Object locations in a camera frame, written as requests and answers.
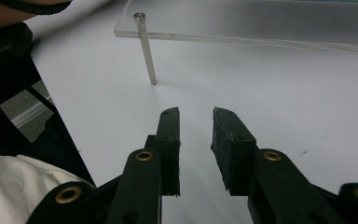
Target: black chair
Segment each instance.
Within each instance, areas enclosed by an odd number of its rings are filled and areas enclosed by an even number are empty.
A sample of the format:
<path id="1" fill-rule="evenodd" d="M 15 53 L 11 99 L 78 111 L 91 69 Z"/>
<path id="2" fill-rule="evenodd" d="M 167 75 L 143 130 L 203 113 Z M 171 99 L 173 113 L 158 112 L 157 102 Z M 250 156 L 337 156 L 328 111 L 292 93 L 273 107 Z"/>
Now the black chair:
<path id="1" fill-rule="evenodd" d="M 50 110 L 57 112 L 46 98 L 32 88 L 41 79 L 30 55 L 32 37 L 33 33 L 23 22 L 0 30 L 0 104 L 27 90 Z M 29 144 L 0 108 L 0 147 Z"/>

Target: skin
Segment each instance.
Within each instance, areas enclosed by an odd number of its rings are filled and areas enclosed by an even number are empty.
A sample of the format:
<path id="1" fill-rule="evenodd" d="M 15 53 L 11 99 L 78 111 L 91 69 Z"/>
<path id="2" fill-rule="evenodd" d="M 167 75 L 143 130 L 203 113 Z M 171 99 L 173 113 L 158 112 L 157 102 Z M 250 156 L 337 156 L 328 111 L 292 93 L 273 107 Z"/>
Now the skin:
<path id="1" fill-rule="evenodd" d="M 33 3 L 41 6 L 54 5 L 62 2 L 68 2 L 69 0 L 23 0 L 24 2 Z M 10 7 L 6 7 L 0 4 L 0 29 L 21 21 L 26 21 L 35 14 L 22 12 Z"/>

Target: floor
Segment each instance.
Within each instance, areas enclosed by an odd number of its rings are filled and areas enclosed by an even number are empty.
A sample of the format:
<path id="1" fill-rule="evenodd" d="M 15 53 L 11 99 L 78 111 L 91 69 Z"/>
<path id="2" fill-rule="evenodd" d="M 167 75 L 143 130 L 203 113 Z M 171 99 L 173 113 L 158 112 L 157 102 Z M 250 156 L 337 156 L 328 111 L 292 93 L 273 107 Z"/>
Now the floor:
<path id="1" fill-rule="evenodd" d="M 42 81 L 35 83 L 33 87 L 43 96 L 48 97 L 48 90 Z M 27 116 L 27 111 L 38 102 L 39 101 L 35 99 L 28 91 L 23 91 L 12 99 L 1 104 L 1 108 L 13 121 L 13 119 L 19 115 Z M 52 112 L 44 107 L 41 109 L 41 113 L 38 113 L 35 118 L 21 125 L 19 130 L 28 138 L 28 140 L 33 142 L 44 130 L 45 122 L 48 120 L 48 118 L 50 118 L 51 115 Z"/>

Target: person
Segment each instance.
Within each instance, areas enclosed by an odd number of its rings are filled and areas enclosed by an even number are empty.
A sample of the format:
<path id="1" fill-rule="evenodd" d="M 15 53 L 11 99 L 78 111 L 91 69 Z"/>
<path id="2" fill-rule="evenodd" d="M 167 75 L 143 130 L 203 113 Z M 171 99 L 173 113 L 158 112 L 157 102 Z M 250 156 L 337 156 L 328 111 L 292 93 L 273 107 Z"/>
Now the person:
<path id="1" fill-rule="evenodd" d="M 20 2 L 23 4 L 27 4 L 29 7 L 54 7 L 63 5 L 62 8 L 65 9 L 65 6 L 68 6 L 71 1 L 69 0 L 0 0 L 0 29 L 19 23 L 21 21 L 26 21 L 35 17 L 36 14 L 26 12 L 27 10 L 18 10 L 13 7 L 9 7 L 8 5 L 2 4 L 4 2 Z"/>
<path id="2" fill-rule="evenodd" d="M 25 1 L 35 5 L 38 12 L 48 6 L 47 13 L 58 12 L 68 4 L 52 11 L 49 6 L 70 3 L 64 0 Z M 0 4 L 0 29 L 34 16 L 33 13 Z M 7 117 L 0 110 L 2 119 Z M 16 134 L 4 140 L 3 136 L 7 137 L 4 129 L 0 126 L 0 224 L 26 223 L 43 198 L 60 184 L 80 181 L 95 187 L 57 112 L 46 122 L 44 131 L 33 143 L 16 141 L 21 137 Z"/>

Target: black object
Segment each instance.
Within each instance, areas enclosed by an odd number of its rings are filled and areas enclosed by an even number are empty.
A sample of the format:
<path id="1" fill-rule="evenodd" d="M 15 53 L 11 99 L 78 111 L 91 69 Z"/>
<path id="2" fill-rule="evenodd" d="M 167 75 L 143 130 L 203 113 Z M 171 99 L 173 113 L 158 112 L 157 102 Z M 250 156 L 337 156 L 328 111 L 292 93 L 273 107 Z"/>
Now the black object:
<path id="1" fill-rule="evenodd" d="M 36 5 L 32 3 L 22 2 L 21 0 L 0 0 L 0 4 L 36 15 L 52 15 L 65 10 L 71 2 L 59 3 L 50 6 Z"/>
<path id="2" fill-rule="evenodd" d="M 27 223 L 160 223 L 161 196 L 179 194 L 179 146 L 176 107 L 161 113 L 157 135 L 149 135 L 145 148 L 130 154 L 121 176 L 97 189 L 79 182 L 58 186 Z"/>
<path id="3" fill-rule="evenodd" d="M 41 79 L 30 55 L 32 36 L 25 23 L 0 30 L 0 104 L 27 90 L 57 113 L 54 105 L 32 88 Z M 0 109 L 0 147 L 23 147 L 28 144 L 29 141 Z"/>
<path id="4" fill-rule="evenodd" d="M 255 224 L 358 224 L 358 184 L 313 186 L 280 151 L 258 149 L 232 111 L 213 111 L 213 153 L 231 195 L 248 196 Z"/>

